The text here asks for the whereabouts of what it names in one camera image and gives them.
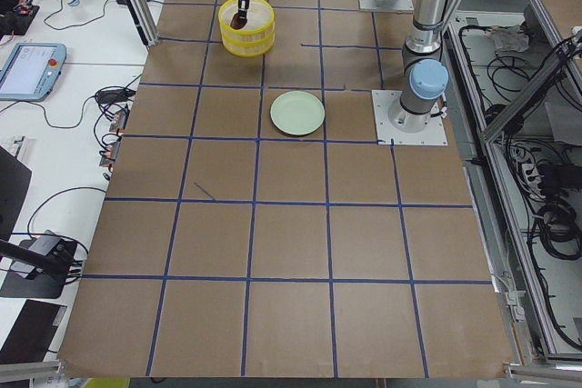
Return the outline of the blue teach pendant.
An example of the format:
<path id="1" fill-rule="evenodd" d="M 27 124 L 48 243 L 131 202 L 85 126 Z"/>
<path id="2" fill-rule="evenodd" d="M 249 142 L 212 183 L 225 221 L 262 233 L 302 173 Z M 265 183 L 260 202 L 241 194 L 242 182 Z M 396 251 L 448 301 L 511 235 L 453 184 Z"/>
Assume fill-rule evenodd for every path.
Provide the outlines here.
<path id="1" fill-rule="evenodd" d="M 43 101 L 53 90 L 67 56 L 59 43 L 18 43 L 1 70 L 2 101 Z"/>

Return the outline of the green plate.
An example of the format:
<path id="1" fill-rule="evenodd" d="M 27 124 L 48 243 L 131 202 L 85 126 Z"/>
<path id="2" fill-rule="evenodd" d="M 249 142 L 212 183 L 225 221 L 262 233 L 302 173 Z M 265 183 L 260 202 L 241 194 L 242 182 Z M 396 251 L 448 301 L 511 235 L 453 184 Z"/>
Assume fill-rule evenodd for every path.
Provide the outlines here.
<path id="1" fill-rule="evenodd" d="M 289 91 L 270 107 L 274 126 L 284 134 L 302 136 L 316 131 L 325 120 L 325 108 L 315 96 L 304 91 Z"/>

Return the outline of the brown bun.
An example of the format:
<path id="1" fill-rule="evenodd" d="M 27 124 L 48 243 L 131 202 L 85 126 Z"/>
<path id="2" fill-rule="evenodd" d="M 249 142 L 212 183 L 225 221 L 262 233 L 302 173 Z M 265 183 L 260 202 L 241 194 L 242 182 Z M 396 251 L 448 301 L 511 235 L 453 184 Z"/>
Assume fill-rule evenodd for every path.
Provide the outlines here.
<path id="1" fill-rule="evenodd" d="M 235 30 L 243 29 L 247 24 L 247 18 L 245 15 L 240 13 L 235 13 L 231 19 L 230 27 Z"/>

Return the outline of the yellow steamer layer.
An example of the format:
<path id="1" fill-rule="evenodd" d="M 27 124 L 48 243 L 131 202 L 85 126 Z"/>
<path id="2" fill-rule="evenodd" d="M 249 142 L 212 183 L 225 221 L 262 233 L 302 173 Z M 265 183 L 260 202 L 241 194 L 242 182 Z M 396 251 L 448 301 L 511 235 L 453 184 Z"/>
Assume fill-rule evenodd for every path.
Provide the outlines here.
<path id="1" fill-rule="evenodd" d="M 237 0 L 227 0 L 219 8 L 220 34 L 224 41 L 250 43 L 264 39 L 274 32 L 275 11 L 266 0 L 250 0 L 246 24 L 240 29 L 231 26 L 237 12 Z"/>
<path id="2" fill-rule="evenodd" d="M 224 35 L 222 43 L 224 48 L 232 55 L 239 57 L 255 57 L 266 54 L 275 43 L 275 35 L 267 35 L 264 38 L 253 41 L 239 41 Z"/>

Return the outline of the black power adapter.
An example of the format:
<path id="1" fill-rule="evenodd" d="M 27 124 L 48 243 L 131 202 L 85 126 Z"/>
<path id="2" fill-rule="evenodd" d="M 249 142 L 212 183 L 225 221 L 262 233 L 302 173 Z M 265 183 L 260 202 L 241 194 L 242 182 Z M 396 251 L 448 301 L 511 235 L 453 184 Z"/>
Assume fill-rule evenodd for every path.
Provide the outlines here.
<path id="1" fill-rule="evenodd" d="M 95 101 L 101 105 L 122 103 L 127 102 L 134 95 L 135 90 L 131 89 L 101 90 L 95 95 Z"/>

